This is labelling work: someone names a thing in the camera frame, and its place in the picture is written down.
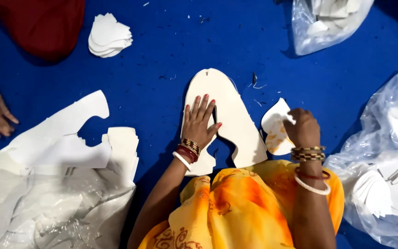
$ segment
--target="blue floor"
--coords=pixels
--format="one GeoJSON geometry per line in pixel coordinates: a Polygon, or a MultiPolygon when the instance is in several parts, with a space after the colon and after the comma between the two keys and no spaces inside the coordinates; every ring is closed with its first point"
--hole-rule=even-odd
{"type": "MultiPolygon", "coordinates": [[[[291,3],[272,0],[87,0],[83,28],[73,53],[58,65],[44,66],[20,51],[0,27],[0,92],[20,120],[10,140],[81,97],[101,89],[110,117],[92,118],[80,135],[100,142],[108,127],[130,126],[139,136],[141,158],[133,207],[124,241],[140,206],[171,160],[180,134],[183,98],[189,80],[204,68],[233,78],[260,126],[263,114],[280,97],[291,108],[311,110],[322,129],[322,144],[339,152],[360,130],[358,117],[369,97],[398,72],[398,1],[376,1],[367,19],[345,42],[304,57],[290,47],[291,3]],[[131,27],[133,45],[113,58],[88,51],[94,16],[111,12],[131,27]],[[209,18],[200,24],[202,17],[209,18]],[[258,86],[249,87],[252,72],[258,86]]],[[[210,146],[217,167],[232,167],[231,144],[210,146]]],[[[342,223],[339,248],[383,248],[342,223]]]]}

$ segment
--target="plastic bag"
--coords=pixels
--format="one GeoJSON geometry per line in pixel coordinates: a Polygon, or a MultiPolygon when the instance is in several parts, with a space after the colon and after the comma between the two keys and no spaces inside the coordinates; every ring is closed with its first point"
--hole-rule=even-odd
{"type": "MultiPolygon", "coordinates": [[[[334,7],[336,1],[322,1],[334,7]]],[[[346,18],[321,17],[317,20],[313,14],[311,0],[294,0],[292,13],[292,27],[294,34],[294,48],[297,55],[310,54],[324,48],[336,45],[349,38],[365,20],[374,0],[362,0],[355,13],[346,18]],[[316,21],[323,22],[328,29],[309,34],[310,26],[316,21]]]]}
{"type": "Polygon", "coordinates": [[[351,136],[340,153],[331,155],[324,167],[332,169],[345,190],[344,218],[379,243],[398,249],[398,216],[376,218],[350,193],[355,180],[379,162],[398,159],[398,135],[390,111],[398,110],[398,74],[368,101],[360,117],[363,130],[351,136]]]}
{"type": "Polygon", "coordinates": [[[0,169],[0,249],[117,249],[135,185],[105,169],[0,169]]]}

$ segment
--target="red fabric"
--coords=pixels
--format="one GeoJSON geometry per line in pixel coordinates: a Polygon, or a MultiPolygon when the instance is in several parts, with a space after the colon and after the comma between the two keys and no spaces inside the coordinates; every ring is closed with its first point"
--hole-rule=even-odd
{"type": "Polygon", "coordinates": [[[25,51],[58,61],[75,48],[85,0],[0,0],[0,20],[25,51]]]}

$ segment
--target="white bangle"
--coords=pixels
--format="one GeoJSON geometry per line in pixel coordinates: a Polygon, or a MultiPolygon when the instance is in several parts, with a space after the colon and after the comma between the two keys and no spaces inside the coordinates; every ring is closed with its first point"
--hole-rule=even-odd
{"type": "Polygon", "coordinates": [[[331,193],[331,188],[329,187],[328,184],[326,184],[326,182],[323,182],[326,185],[326,189],[325,190],[320,190],[320,189],[316,189],[313,188],[307,184],[305,184],[297,174],[294,174],[294,178],[296,179],[296,182],[301,185],[302,187],[304,187],[306,190],[311,191],[313,193],[319,194],[319,195],[329,195],[329,193],[331,193]]]}
{"type": "Polygon", "coordinates": [[[176,151],[173,152],[173,156],[175,156],[177,159],[179,159],[183,164],[185,164],[185,167],[187,167],[188,171],[191,171],[191,166],[190,164],[181,156],[179,153],[176,151]]]}

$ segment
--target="yellow saree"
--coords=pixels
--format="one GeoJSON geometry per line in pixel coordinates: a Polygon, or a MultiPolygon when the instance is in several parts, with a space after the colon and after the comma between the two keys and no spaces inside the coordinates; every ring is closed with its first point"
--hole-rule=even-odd
{"type": "MultiPolygon", "coordinates": [[[[181,206],[154,227],[139,249],[293,248],[288,229],[298,164],[265,161],[244,169],[193,178],[180,194],[181,206]]],[[[344,208],[339,178],[330,170],[327,196],[335,232],[344,208]]]]}

